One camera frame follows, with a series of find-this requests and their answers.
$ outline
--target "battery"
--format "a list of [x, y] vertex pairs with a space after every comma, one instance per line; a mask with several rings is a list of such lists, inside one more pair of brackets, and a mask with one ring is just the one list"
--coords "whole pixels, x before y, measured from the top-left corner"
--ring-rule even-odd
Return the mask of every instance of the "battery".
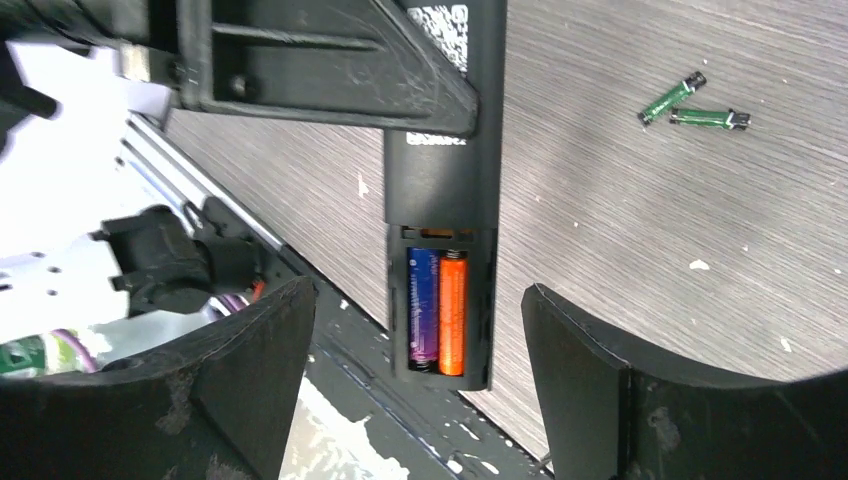
[[719, 127], [725, 130], [746, 130], [751, 124], [751, 114], [739, 113], [730, 109], [726, 112], [705, 110], [671, 109], [669, 123], [675, 125], [698, 125], [701, 127]]
[[439, 260], [438, 250], [409, 249], [409, 361], [420, 371], [439, 359]]
[[647, 127], [657, 117], [662, 116], [667, 111], [674, 108], [675, 105], [689, 98], [699, 88], [706, 84], [707, 77], [705, 77], [703, 73], [695, 72], [692, 75], [689, 75], [657, 101], [639, 112], [637, 115], [639, 121], [642, 122], [642, 125]]
[[47, 369], [44, 340], [32, 336], [0, 345], [0, 376], [4, 378], [32, 378], [43, 375]]
[[440, 270], [439, 371], [461, 376], [465, 370], [468, 259], [462, 252], [448, 250]]

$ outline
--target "wooden surface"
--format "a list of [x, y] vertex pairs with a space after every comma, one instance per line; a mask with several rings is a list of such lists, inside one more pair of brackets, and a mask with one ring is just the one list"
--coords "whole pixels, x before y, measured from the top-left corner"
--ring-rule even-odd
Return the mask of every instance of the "wooden surface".
[[[497, 377], [473, 398], [534, 453], [546, 441], [519, 316], [533, 282], [733, 370], [848, 364], [844, 7], [513, 0]], [[709, 84], [690, 105], [750, 112], [752, 129], [643, 131], [636, 112], [697, 69]], [[177, 114], [170, 135], [385, 319], [378, 132]]]

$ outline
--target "label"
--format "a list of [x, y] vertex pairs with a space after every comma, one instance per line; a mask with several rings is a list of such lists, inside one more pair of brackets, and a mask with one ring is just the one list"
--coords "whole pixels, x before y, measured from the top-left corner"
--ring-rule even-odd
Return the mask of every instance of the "label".
[[[468, 6], [414, 7], [406, 11], [463, 76], [468, 73]], [[465, 145], [464, 138], [408, 132], [408, 145]]]
[[33, 336], [0, 345], [0, 375], [32, 378], [47, 368], [47, 354], [41, 337]]

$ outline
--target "battery compartment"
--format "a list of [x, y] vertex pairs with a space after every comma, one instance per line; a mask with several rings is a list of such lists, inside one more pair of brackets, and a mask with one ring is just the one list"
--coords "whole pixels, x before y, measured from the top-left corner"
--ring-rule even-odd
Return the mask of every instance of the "battery compartment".
[[[389, 227], [396, 376], [450, 390], [491, 387], [496, 243], [496, 230]], [[420, 263], [428, 259], [431, 264], [422, 269]], [[455, 288], [460, 277], [461, 292]], [[460, 296], [464, 299], [457, 303]], [[460, 310], [464, 315], [456, 314]], [[452, 335], [457, 329], [461, 341]]]

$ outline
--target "black curved panel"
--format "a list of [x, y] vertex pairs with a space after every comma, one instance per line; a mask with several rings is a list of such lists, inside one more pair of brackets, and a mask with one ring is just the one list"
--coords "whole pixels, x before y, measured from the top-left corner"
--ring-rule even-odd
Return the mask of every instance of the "black curved panel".
[[299, 277], [102, 372], [0, 380], [0, 478], [276, 479], [314, 315]]
[[522, 313], [557, 478], [848, 478], [848, 371], [781, 383], [712, 367], [543, 285]]

